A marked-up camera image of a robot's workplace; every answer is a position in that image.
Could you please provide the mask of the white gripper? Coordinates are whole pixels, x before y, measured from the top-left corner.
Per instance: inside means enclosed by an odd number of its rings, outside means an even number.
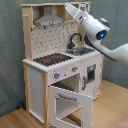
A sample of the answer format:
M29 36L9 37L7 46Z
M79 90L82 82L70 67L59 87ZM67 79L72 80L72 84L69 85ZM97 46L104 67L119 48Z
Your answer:
M65 10L72 16L73 20L79 25L84 24L87 21L88 13L76 8L72 4L66 3Z

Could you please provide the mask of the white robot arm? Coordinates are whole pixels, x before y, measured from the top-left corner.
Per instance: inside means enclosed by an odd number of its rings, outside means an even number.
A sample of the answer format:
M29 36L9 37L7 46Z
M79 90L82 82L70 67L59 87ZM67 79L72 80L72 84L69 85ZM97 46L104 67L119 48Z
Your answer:
M104 18L95 19L86 11L82 11L70 3L65 4L65 10L85 30L85 43L88 46L93 47L114 61L121 61L128 64L128 43L114 50L110 50L101 44L101 41L110 30L110 24L107 20Z

